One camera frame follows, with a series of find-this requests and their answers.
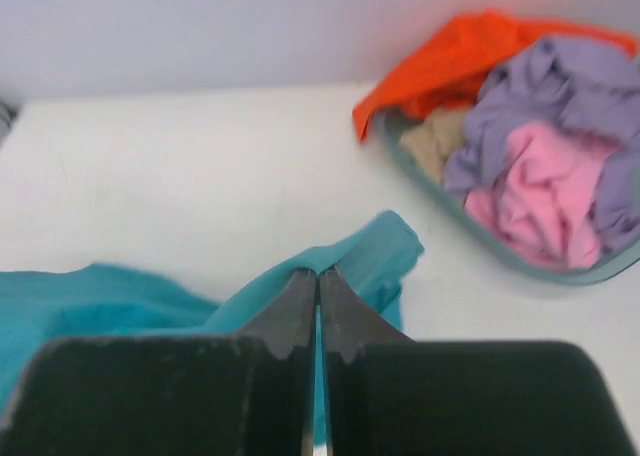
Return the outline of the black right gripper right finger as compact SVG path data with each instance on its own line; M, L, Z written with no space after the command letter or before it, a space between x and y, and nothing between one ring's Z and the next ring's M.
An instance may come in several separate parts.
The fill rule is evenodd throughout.
M596 365L561 341L417 342L336 269L318 282L332 455L629 455Z

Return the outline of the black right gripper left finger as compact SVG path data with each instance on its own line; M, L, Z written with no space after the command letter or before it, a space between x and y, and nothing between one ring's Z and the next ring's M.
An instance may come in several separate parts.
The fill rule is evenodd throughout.
M66 338L32 359L5 455L309 455L317 276L228 336Z

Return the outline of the teal t shirt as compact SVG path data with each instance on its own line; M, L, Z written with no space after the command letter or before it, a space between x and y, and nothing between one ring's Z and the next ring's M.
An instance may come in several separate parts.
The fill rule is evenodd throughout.
M46 344L66 338L228 336L264 310L299 269L317 277L338 270L358 297L396 326L402 278L423 251L415 232L387 211L342 241L281 262L223 304L195 296L164 277L112 265L93 264L69 273L5 272L1 420L27 366ZM313 424L325 414L321 347L316 328Z

